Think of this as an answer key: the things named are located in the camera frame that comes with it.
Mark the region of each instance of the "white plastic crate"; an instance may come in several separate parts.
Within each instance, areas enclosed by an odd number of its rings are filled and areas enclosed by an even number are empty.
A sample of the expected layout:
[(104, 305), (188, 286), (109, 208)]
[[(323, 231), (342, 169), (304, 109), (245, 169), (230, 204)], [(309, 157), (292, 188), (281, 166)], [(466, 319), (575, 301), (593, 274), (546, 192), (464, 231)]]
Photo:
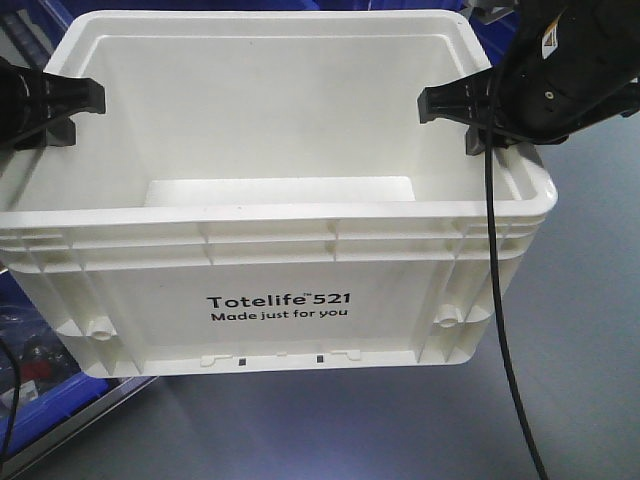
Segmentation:
[[(94, 376), (463, 362), (483, 160), (416, 99), (487, 67), (443, 11), (80, 17), (47, 70), (107, 114), (5, 168), (0, 258)], [(556, 192), (531, 146), (495, 172), (506, 287)]]

